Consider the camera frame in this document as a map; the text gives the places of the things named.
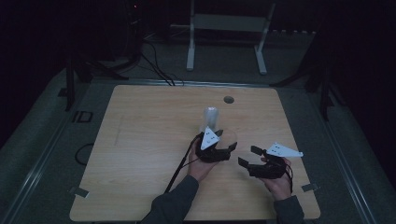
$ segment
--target wooden surface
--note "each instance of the wooden surface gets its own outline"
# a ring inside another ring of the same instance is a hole
[[[233,104],[223,101],[234,98]],[[186,220],[273,219],[273,198],[264,184],[248,176],[237,158],[260,164],[250,146],[274,142],[297,149],[275,90],[248,88],[118,86],[109,102],[70,212],[75,221],[141,220],[151,201],[166,189],[193,137],[205,108],[219,110],[219,128],[235,133],[237,148],[201,183]],[[300,158],[291,158],[294,194],[305,218],[320,215]],[[185,176],[183,168],[174,184]]]

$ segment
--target forearm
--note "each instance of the forearm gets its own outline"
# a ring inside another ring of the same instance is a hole
[[[150,212],[141,223],[182,223],[189,213],[198,186],[198,181],[187,175],[171,192],[154,199]]]
[[[281,224],[302,224],[304,223],[303,208],[296,196],[288,199],[275,201],[274,208]]]

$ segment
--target dark sleeve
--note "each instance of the dark sleeve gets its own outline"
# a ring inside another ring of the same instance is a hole
[[[182,223],[189,213],[198,186],[194,177],[186,175],[175,189],[152,201],[151,210],[141,223]]]
[[[274,208],[281,224],[304,223],[303,208],[295,195],[282,201],[275,201]]]

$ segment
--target white desk frame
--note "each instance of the white desk frame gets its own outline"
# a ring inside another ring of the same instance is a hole
[[[259,45],[254,46],[256,53],[257,64],[259,66],[260,74],[266,75],[267,69],[265,67],[264,58],[262,57],[262,47],[264,45],[265,37],[268,33],[268,28],[274,14],[275,3],[269,9],[267,17],[246,17],[246,16],[226,16],[226,15],[208,15],[195,14],[194,10],[195,0],[191,0],[191,19],[190,19],[190,45],[187,56],[187,71],[194,69],[194,55],[195,55],[195,29],[210,29],[210,30],[228,30],[228,31],[247,31],[247,32],[262,32],[262,38]]]

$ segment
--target person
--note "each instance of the person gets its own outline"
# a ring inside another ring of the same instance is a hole
[[[140,222],[141,224],[182,223],[189,213],[192,201],[199,188],[199,183],[205,179],[218,162],[206,163],[195,155],[196,140],[189,155],[189,170],[183,180],[170,192],[155,198],[151,210]],[[288,166],[290,161],[284,159]],[[260,178],[264,186],[274,197],[274,208],[277,222],[281,224],[304,223],[304,212],[296,196],[291,196],[290,180],[284,174],[278,179]]]

